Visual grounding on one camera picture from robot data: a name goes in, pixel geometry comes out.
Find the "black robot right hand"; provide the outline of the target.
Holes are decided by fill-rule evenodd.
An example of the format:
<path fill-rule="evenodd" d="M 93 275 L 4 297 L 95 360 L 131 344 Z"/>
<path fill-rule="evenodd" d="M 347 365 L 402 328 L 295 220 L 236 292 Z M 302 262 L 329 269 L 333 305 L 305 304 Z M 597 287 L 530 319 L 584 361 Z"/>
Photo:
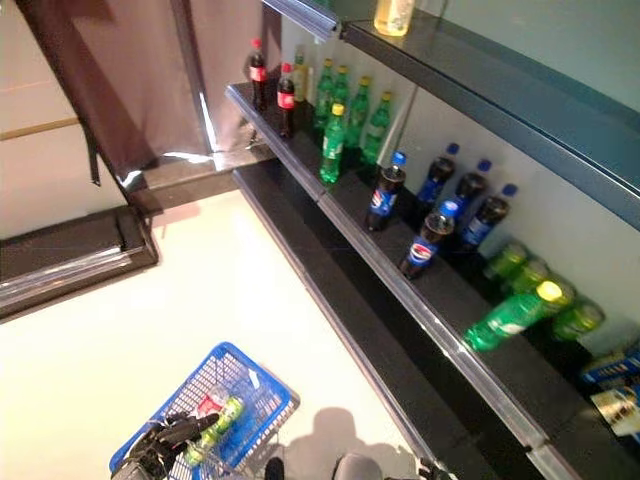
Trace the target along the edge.
<path fill-rule="evenodd" d="M 451 480 L 451 473 L 438 461 L 421 458 L 418 475 L 423 480 Z"/>

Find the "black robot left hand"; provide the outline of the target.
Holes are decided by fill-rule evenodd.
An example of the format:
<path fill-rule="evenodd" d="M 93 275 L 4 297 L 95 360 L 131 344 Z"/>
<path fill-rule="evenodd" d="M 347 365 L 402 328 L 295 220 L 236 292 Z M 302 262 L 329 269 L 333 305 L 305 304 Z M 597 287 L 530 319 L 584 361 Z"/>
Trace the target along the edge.
<path fill-rule="evenodd" d="M 196 418 L 187 413 L 170 415 L 166 422 L 152 421 L 150 428 L 127 451 L 125 459 L 116 464 L 116 471 L 127 464 L 138 464 L 153 478 L 165 478 L 187 442 L 201 438 L 201 434 L 219 419 L 219 413 Z"/>

